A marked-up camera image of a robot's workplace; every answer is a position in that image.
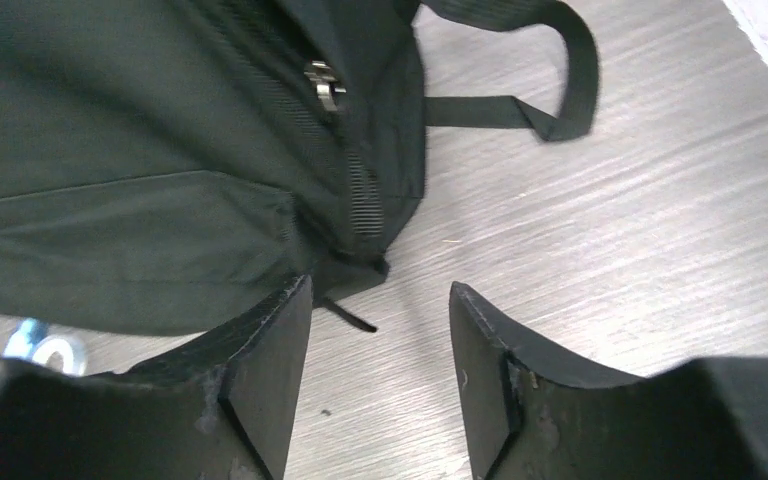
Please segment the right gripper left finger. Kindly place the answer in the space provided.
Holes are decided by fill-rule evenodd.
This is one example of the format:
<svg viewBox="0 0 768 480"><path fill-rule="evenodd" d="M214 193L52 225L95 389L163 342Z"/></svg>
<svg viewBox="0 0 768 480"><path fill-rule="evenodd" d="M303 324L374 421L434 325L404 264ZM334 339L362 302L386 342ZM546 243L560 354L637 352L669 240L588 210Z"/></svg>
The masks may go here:
<svg viewBox="0 0 768 480"><path fill-rule="evenodd" d="M121 373L0 358L0 479L280 479L312 283Z"/></svg>

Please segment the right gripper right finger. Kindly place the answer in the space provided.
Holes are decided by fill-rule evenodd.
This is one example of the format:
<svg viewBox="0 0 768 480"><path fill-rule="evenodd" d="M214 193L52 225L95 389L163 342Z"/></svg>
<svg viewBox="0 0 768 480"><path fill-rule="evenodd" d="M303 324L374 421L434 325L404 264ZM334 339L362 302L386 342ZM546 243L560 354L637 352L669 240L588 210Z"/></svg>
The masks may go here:
<svg viewBox="0 0 768 480"><path fill-rule="evenodd" d="M587 359L464 283L451 341L476 479L768 479L768 358L652 377Z"/></svg>

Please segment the black backpack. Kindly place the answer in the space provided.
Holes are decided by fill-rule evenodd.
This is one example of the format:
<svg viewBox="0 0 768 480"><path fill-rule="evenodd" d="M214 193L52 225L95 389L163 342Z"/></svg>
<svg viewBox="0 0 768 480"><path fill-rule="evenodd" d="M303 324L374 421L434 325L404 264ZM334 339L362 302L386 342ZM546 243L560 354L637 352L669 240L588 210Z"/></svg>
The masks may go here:
<svg viewBox="0 0 768 480"><path fill-rule="evenodd" d="M308 275L382 284L430 126L586 135L599 60L561 1L432 1L567 51L556 114L430 97L416 1L0 1L0 314L130 335L214 328Z"/></svg>

